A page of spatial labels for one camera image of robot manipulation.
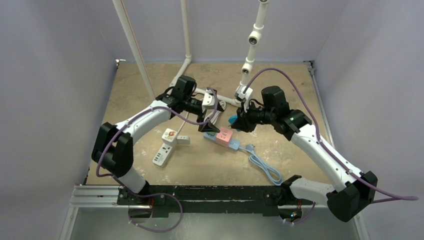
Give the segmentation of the blue plug adapter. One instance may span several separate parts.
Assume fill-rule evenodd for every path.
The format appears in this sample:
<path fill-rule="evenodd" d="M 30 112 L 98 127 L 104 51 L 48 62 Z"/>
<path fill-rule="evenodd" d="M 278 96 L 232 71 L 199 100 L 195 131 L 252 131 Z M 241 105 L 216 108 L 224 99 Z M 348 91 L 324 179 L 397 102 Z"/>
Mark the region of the blue plug adapter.
<path fill-rule="evenodd" d="M 228 119 L 230 127 L 232 127 L 232 125 L 236 122 L 237 118 L 238 118 L 237 115 L 233 115 Z"/>

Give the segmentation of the pink cube adapter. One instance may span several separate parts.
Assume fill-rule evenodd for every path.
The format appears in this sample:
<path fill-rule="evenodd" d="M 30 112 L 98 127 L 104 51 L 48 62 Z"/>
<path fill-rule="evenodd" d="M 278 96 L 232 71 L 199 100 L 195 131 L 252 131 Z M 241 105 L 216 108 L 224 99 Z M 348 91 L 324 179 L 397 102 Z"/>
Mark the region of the pink cube adapter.
<path fill-rule="evenodd" d="M 228 147 L 232 140 L 233 131 L 223 126 L 219 130 L 220 132 L 215 136 L 215 142 L 220 146 Z"/>

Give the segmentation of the light blue power strip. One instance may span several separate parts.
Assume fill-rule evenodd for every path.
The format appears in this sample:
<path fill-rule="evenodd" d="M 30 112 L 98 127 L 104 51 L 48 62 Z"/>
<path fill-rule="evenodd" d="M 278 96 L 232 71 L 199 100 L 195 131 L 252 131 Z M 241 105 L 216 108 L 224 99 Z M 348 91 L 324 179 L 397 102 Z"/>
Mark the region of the light blue power strip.
<path fill-rule="evenodd" d="M 225 148 L 229 148 L 231 150 L 237 151 L 240 147 L 240 141 L 230 138 L 229 140 L 222 140 L 220 138 L 217 138 L 217 133 L 215 132 L 204 132 L 203 133 L 203 137 L 206 140 L 212 141 L 213 143 L 225 147 Z"/>

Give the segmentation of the white USB power strip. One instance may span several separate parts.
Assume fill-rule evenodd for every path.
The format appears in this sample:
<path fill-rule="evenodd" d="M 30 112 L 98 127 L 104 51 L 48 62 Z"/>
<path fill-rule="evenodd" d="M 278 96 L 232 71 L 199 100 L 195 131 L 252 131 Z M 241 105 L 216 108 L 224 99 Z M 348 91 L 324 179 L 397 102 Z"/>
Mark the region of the white USB power strip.
<path fill-rule="evenodd" d="M 170 160 L 170 157 L 174 150 L 174 145 L 163 143 L 157 151 L 156 155 L 154 156 L 152 163 L 160 168 L 164 168 L 168 164 L 168 161 Z"/>

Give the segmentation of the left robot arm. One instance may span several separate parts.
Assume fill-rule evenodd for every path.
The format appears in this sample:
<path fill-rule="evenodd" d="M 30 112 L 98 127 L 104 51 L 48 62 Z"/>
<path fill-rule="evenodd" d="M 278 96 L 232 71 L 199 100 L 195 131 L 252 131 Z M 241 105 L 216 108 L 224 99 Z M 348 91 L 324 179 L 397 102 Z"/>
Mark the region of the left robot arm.
<path fill-rule="evenodd" d="M 96 162 L 96 176 L 113 177 L 126 187 L 129 197 L 138 205 L 149 199 L 150 184 L 134 168 L 134 144 L 156 126 L 178 117 L 186 123 L 198 126 L 199 132 L 220 130 L 206 117 L 222 112 L 217 90 L 207 87 L 202 100 L 194 97 L 197 82 L 182 75 L 174 86 L 159 94 L 144 110 L 116 124 L 103 123 L 97 133 L 91 159 Z"/>

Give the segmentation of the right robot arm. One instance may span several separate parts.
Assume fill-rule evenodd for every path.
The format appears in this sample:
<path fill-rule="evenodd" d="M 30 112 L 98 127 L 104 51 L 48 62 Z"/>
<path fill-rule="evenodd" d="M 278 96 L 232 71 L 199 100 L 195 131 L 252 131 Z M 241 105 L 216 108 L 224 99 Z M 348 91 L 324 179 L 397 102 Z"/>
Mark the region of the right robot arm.
<path fill-rule="evenodd" d="M 330 183 L 308 180 L 294 175 L 281 186 L 279 202 L 292 204 L 308 200 L 328 207 L 340 221 L 348 222 L 375 197 L 377 176 L 363 172 L 342 157 L 317 132 L 317 127 L 299 109 L 291 109 L 284 91 L 278 86 L 268 86 L 261 91 L 263 102 L 254 104 L 252 89 L 239 87 L 235 97 L 241 102 L 231 128 L 252 132 L 256 125 L 271 125 L 288 141 L 299 147 L 330 179 Z"/>

